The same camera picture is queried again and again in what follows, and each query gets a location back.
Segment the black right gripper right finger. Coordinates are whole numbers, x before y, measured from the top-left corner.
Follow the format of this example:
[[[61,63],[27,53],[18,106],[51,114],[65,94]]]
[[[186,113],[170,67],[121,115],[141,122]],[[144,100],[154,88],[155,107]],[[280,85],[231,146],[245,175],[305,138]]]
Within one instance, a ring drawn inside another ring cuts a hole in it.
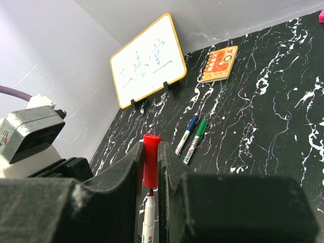
[[[181,242],[186,225],[182,177],[191,173],[168,142],[158,145],[159,242]]]

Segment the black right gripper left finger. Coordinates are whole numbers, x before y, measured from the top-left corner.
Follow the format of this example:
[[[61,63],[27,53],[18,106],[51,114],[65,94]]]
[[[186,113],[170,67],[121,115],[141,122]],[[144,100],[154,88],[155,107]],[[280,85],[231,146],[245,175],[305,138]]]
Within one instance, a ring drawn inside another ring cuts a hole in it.
[[[83,242],[136,242],[144,169],[137,142],[119,161],[82,184]]]

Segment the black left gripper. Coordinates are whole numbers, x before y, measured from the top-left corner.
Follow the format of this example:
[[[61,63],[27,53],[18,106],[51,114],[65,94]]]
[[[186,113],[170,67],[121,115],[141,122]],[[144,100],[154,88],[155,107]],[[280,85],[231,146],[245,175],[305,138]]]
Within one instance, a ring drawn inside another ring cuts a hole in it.
[[[32,174],[29,178],[74,178],[78,181],[86,181],[93,177],[88,160],[83,157],[61,159],[40,171]]]

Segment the white pen green end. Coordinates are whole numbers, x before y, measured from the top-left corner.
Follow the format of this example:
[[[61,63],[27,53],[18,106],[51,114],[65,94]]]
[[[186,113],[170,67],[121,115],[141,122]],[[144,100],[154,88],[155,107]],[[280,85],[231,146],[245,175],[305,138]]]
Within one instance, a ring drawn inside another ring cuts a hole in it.
[[[191,144],[189,146],[189,149],[188,149],[188,151],[187,151],[187,153],[186,153],[186,155],[185,155],[185,157],[183,159],[183,162],[186,165],[189,164],[189,161],[190,161],[190,159],[191,159],[191,157],[192,157],[192,155],[194,153],[194,150],[195,150],[195,148],[196,148],[196,146],[197,146],[200,139],[201,139],[201,137],[194,136],[194,138],[193,138],[193,140],[192,140],[192,142],[191,142]]]

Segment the red pen cap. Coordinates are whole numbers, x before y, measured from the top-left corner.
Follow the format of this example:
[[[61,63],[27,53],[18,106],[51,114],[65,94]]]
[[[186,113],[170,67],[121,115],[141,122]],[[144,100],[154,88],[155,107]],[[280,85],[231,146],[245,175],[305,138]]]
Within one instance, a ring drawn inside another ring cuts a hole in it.
[[[144,185],[155,188],[158,185],[157,152],[161,138],[151,134],[143,136],[144,145]]]

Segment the blue pen cap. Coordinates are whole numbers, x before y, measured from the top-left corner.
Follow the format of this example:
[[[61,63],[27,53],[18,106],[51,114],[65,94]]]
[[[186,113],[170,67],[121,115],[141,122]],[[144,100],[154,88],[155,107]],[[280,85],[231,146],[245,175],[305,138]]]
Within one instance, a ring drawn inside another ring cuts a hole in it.
[[[197,123],[197,121],[199,120],[199,115],[195,114],[192,119],[190,120],[188,127],[187,127],[187,131],[192,132],[192,130],[195,127],[195,124]]]

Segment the white pen red end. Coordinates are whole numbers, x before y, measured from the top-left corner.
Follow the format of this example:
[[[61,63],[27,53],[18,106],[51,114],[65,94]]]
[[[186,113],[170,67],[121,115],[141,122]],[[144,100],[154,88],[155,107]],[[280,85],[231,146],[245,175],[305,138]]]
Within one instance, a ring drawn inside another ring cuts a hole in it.
[[[155,229],[155,200],[154,191],[151,188],[145,204],[144,220],[142,226],[142,243],[154,242]]]

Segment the green pen cap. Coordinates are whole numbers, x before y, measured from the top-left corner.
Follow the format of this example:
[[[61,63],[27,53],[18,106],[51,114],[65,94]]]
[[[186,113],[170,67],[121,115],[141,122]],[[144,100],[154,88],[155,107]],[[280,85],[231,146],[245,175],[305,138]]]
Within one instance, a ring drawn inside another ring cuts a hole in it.
[[[206,119],[202,119],[195,136],[201,137],[205,133],[207,127],[208,121]]]

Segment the small whiteboard with yellow frame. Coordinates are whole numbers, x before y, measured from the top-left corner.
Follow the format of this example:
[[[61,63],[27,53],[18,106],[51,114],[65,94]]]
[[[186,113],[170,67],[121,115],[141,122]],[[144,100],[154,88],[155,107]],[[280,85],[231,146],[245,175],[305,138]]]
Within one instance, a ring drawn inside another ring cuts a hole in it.
[[[165,13],[110,58],[119,107],[125,109],[187,74],[172,16]]]

